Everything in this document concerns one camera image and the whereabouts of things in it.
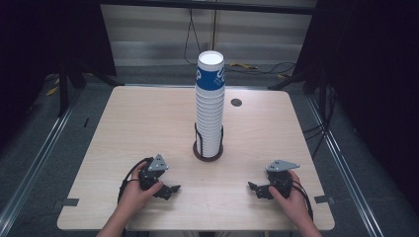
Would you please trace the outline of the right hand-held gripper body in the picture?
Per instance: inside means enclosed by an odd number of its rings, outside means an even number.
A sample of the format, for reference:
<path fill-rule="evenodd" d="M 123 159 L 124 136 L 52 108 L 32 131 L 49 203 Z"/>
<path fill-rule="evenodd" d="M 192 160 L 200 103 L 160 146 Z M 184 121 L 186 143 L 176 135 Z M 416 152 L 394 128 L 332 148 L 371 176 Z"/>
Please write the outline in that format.
<path fill-rule="evenodd" d="M 270 184 L 277 189 L 277 191 L 284 197 L 290 196 L 293 178 L 290 170 L 299 168 L 296 163 L 274 160 L 270 165 L 265 167 Z"/>

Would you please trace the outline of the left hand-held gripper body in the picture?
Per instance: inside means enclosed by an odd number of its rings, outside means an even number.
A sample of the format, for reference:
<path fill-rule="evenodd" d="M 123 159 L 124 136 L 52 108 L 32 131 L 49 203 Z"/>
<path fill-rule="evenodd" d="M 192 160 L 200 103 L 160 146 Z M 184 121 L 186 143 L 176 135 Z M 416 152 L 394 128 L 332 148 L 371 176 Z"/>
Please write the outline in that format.
<path fill-rule="evenodd" d="M 155 157 L 145 159 L 145 165 L 138 172 L 140 187 L 146 191 L 159 181 L 159 177 L 165 173 L 168 165 L 164 158 L 157 154 Z"/>

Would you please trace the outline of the black wire cup holder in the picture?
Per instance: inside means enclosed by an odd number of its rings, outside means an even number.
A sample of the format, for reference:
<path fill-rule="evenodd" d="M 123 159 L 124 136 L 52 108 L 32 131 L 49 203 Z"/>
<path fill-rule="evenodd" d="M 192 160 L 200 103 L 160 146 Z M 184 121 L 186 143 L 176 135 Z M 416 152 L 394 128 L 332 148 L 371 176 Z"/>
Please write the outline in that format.
<path fill-rule="evenodd" d="M 204 149 L 204 139 L 200 132 L 198 131 L 197 124 L 194 123 L 194 129 L 195 129 L 195 142 L 193 144 L 193 152 L 197 159 L 203 161 L 203 162 L 213 162 L 219 159 L 222 156 L 223 153 L 223 130 L 220 131 L 220 141 L 218 144 L 218 150 L 217 153 L 214 156 L 206 157 L 203 155 Z"/>

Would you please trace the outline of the stack of white paper cups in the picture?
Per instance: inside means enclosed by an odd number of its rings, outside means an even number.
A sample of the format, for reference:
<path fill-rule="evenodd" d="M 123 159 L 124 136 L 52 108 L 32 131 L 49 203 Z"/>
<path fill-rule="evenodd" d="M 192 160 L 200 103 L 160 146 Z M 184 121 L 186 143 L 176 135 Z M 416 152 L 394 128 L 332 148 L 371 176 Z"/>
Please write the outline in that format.
<path fill-rule="evenodd" d="M 198 57 L 196 77 L 196 149 L 201 157 L 209 159 L 220 152 L 223 136 L 224 58 L 214 50 Z"/>

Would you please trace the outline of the person's right hand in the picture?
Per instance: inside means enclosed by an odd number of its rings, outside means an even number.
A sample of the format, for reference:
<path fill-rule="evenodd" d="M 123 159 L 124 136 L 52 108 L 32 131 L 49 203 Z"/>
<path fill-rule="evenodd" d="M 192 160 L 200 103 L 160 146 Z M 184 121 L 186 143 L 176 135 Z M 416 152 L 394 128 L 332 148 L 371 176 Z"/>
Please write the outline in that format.
<path fill-rule="evenodd" d="M 303 195 L 295 188 L 291 189 L 288 198 L 284 198 L 274 187 L 269 187 L 269 192 L 280 205 L 284 214 L 300 232 L 305 231 L 313 224 L 308 214 Z"/>

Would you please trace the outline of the person's left hand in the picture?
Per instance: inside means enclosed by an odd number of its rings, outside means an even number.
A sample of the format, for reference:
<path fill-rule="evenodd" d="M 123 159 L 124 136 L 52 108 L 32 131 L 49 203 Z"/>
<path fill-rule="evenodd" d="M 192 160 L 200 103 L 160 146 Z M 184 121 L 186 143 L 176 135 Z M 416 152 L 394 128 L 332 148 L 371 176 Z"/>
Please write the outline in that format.
<path fill-rule="evenodd" d="M 144 163 L 139 164 L 133 171 L 131 179 L 126 185 L 124 193 L 119 201 L 118 209 L 127 216 L 133 216 L 139 212 L 146 203 L 157 193 L 162 187 L 162 182 L 157 182 L 148 190 L 143 190 L 140 186 L 138 172 L 144 166 Z"/>

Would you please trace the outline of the black metal stand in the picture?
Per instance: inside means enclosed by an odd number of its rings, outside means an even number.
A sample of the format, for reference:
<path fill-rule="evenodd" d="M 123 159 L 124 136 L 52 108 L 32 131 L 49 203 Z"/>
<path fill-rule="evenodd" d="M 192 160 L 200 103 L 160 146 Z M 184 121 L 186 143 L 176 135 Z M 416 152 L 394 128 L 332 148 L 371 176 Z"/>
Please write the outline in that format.
<path fill-rule="evenodd" d="M 100 73 L 88 64 L 79 61 L 63 61 L 59 65 L 58 72 L 60 99 L 60 109 L 58 115 L 60 117 L 62 117 L 69 109 L 68 83 L 71 83 L 75 89 L 84 89 L 87 84 L 84 75 L 87 73 L 91 73 L 93 76 L 110 86 L 117 87 L 123 85 L 123 83 L 111 79 L 109 76 Z"/>

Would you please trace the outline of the yellow floor marker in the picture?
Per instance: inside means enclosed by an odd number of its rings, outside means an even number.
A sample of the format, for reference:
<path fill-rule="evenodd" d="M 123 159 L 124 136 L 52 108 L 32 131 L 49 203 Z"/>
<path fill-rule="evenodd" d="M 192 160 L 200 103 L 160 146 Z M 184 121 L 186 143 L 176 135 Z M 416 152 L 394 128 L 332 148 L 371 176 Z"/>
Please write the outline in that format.
<path fill-rule="evenodd" d="M 241 68 L 250 69 L 250 70 L 258 69 L 258 67 L 256 67 L 256 66 L 252 66 L 252 65 L 248 65 L 248 64 L 244 64 L 244 63 L 237 63 L 237 62 L 230 63 L 229 66 L 231 66 L 231 67 L 241 67 Z"/>

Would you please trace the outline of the yellow floor tape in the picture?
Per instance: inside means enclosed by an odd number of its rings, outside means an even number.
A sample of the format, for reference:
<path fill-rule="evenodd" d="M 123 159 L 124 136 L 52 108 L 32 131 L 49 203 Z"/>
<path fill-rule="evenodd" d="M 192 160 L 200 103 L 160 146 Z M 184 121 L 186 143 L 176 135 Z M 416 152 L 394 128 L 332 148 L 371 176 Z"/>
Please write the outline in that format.
<path fill-rule="evenodd" d="M 52 96 L 59 88 L 60 78 L 56 78 L 52 87 L 46 92 L 47 96 Z"/>

